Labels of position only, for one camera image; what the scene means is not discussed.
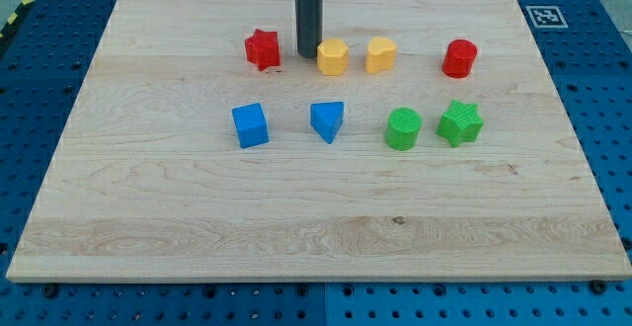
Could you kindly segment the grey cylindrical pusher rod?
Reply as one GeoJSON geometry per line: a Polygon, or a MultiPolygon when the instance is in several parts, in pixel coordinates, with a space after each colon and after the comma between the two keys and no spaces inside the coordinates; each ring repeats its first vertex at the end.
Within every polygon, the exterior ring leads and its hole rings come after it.
{"type": "Polygon", "coordinates": [[[322,41],[323,0],[294,0],[298,54],[315,58],[322,41]]]}

